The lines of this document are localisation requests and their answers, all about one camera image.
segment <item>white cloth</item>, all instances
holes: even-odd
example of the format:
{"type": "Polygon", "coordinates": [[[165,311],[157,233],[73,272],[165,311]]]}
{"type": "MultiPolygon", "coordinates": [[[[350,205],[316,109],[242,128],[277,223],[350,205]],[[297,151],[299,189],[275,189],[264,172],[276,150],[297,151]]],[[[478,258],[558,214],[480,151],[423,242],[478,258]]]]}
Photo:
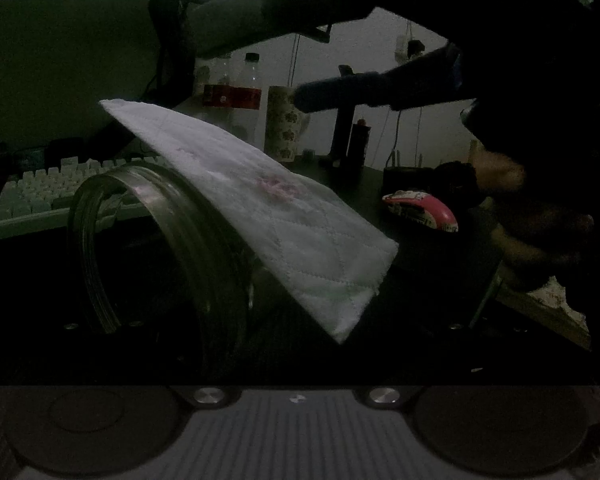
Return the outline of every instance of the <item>white cloth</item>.
{"type": "Polygon", "coordinates": [[[395,258],[389,240],[332,190],[250,144],[156,105],[101,101],[233,225],[262,263],[342,343],[395,258]]]}

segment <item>computer mouse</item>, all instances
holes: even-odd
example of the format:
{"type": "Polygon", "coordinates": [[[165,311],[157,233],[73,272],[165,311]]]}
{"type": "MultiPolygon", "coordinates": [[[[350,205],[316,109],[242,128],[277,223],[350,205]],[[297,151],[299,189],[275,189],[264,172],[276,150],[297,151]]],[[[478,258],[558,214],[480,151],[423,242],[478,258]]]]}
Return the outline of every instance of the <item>computer mouse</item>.
{"type": "Polygon", "coordinates": [[[438,231],[458,232],[458,220],[444,203],[424,191],[396,191],[382,197],[389,211],[438,231]]]}

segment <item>keycap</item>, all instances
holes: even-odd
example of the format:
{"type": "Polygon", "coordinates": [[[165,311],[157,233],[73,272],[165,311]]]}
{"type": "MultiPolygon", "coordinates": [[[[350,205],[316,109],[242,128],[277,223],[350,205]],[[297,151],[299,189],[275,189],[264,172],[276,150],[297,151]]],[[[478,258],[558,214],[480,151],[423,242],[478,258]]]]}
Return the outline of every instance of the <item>keycap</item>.
{"type": "Polygon", "coordinates": [[[60,166],[73,166],[74,164],[78,164],[77,156],[68,156],[60,159],[60,166]]]}
{"type": "Polygon", "coordinates": [[[17,192],[4,192],[0,195],[0,206],[8,207],[22,201],[22,194],[17,192]]]}
{"type": "Polygon", "coordinates": [[[31,214],[31,207],[28,203],[26,202],[21,202],[18,205],[13,207],[13,211],[11,213],[11,216],[13,218],[16,218],[18,216],[24,216],[24,215],[29,215],[31,214]]]}
{"type": "Polygon", "coordinates": [[[71,176],[75,173],[75,170],[78,168],[77,164],[68,164],[67,166],[63,166],[60,169],[60,172],[64,175],[71,176]]]}
{"type": "Polygon", "coordinates": [[[73,199],[73,195],[60,196],[53,200],[53,202],[51,203],[51,209],[64,209],[65,207],[70,207],[73,199]]]}
{"type": "Polygon", "coordinates": [[[0,207],[0,220],[7,220],[11,218],[11,208],[0,207]]]}
{"type": "Polygon", "coordinates": [[[31,212],[32,213],[43,213],[51,210],[51,204],[45,202],[41,198],[37,198],[31,201],[31,212]]]}
{"type": "Polygon", "coordinates": [[[19,195],[22,193],[21,186],[19,186],[16,182],[12,182],[11,184],[15,184],[15,186],[7,186],[6,184],[4,185],[2,191],[0,192],[0,196],[19,195]]]}

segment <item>cable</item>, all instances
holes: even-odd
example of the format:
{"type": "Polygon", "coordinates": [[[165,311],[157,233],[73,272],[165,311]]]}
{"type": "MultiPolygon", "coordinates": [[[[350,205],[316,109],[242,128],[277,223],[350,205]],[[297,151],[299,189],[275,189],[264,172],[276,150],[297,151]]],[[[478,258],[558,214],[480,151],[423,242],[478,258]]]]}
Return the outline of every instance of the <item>cable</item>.
{"type": "Polygon", "coordinates": [[[394,138],[394,146],[391,148],[391,153],[386,158],[386,162],[384,167],[386,168],[389,165],[389,160],[391,160],[391,156],[395,153],[395,147],[398,145],[398,130],[400,129],[400,117],[402,116],[402,110],[398,112],[398,118],[395,120],[395,138],[394,138]]]}
{"type": "Polygon", "coordinates": [[[149,88],[151,87],[151,85],[154,81],[158,80],[158,83],[157,83],[158,88],[160,88],[162,86],[162,64],[163,64],[163,62],[164,62],[164,47],[161,46],[160,52],[158,53],[158,61],[156,63],[156,67],[155,67],[155,74],[151,78],[151,80],[146,84],[146,87],[144,88],[144,92],[142,92],[142,96],[140,97],[140,100],[142,100],[146,97],[147,93],[149,92],[149,88]]]}
{"type": "Polygon", "coordinates": [[[140,151],[143,155],[146,155],[147,153],[155,153],[154,150],[152,150],[151,147],[144,142],[144,140],[140,141],[140,151]]]}
{"type": "Polygon", "coordinates": [[[299,48],[300,48],[300,34],[298,34],[298,42],[296,43],[296,54],[294,56],[294,69],[293,69],[293,72],[291,73],[291,83],[289,84],[289,86],[294,85],[294,76],[296,75],[296,61],[298,60],[299,48]]]}
{"type": "Polygon", "coordinates": [[[374,158],[371,159],[371,167],[374,166],[374,162],[376,161],[376,155],[378,154],[378,148],[380,148],[380,144],[382,143],[382,137],[384,136],[384,129],[386,128],[386,122],[389,120],[389,113],[391,113],[391,108],[388,108],[386,111],[386,116],[384,117],[384,124],[382,125],[382,131],[380,132],[380,138],[378,139],[378,143],[376,144],[376,150],[374,151],[374,158]]]}
{"type": "Polygon", "coordinates": [[[292,72],[296,71],[296,59],[298,58],[298,43],[300,41],[300,35],[296,34],[294,37],[294,44],[291,47],[291,59],[289,60],[289,72],[286,76],[286,85],[291,86],[293,81],[292,72]]]}
{"type": "Polygon", "coordinates": [[[420,107],[420,114],[418,115],[418,129],[416,131],[416,152],[413,154],[413,167],[418,166],[418,141],[420,140],[420,119],[422,118],[422,106],[420,107]]]}

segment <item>black desk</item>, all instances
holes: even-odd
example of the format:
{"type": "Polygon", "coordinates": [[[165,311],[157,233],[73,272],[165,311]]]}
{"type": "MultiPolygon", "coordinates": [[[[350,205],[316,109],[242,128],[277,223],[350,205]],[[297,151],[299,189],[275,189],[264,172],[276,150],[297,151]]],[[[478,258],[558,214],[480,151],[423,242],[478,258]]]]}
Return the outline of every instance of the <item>black desk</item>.
{"type": "Polygon", "coordinates": [[[287,167],[330,187],[368,222],[399,243],[394,264],[343,350],[351,376],[386,380],[414,364],[418,380],[424,354],[436,354],[452,324],[473,318],[500,260],[490,243],[494,219],[481,208],[458,218],[455,234],[405,222],[380,202],[382,172],[327,170],[299,158],[287,167]]]}
{"type": "MultiPolygon", "coordinates": [[[[288,374],[280,375],[278,367],[271,374],[264,374],[264,380],[371,383],[385,380],[402,368],[418,368],[417,364],[424,362],[421,354],[437,348],[440,337],[448,334],[451,324],[466,325],[473,317],[498,263],[498,255],[489,243],[493,220],[476,208],[459,218],[457,234],[436,232],[405,223],[385,211],[380,202],[380,171],[370,168],[358,174],[327,171],[315,163],[303,164],[299,160],[289,168],[331,187],[366,220],[396,240],[400,249],[379,295],[340,348],[304,311],[296,312],[286,323],[289,338],[303,332],[287,353],[297,359],[286,365],[288,374]]],[[[135,221],[128,222],[131,227],[135,221]]],[[[71,351],[95,352],[93,346],[87,350],[87,343],[73,345],[61,329],[64,322],[71,321],[68,314],[72,302],[71,282],[64,265],[65,240],[64,229],[0,240],[0,352],[8,360],[18,360],[21,356],[30,360],[38,353],[41,362],[62,368],[62,373],[69,369],[75,372],[83,365],[69,357],[66,362],[73,365],[66,362],[52,365],[48,352],[57,354],[66,350],[69,355],[70,347],[71,351]]],[[[285,338],[285,331],[279,326],[272,328],[272,333],[285,338]]],[[[130,366],[124,364],[127,361],[123,358],[116,360],[115,352],[115,348],[97,352],[112,363],[108,377],[114,382],[130,366]]],[[[142,377],[145,361],[164,357],[154,357],[151,351],[142,356],[129,356],[128,352],[125,355],[138,366],[128,372],[128,381],[132,383],[138,381],[138,374],[142,377]]],[[[99,367],[96,357],[90,363],[93,368],[99,367]]],[[[157,361],[154,365],[154,368],[168,368],[157,361]]],[[[254,369],[250,366],[245,364],[244,376],[237,382],[251,382],[254,369]]],[[[60,372],[60,375],[46,373],[50,374],[46,382],[81,380],[80,375],[63,379],[60,372]]]]}

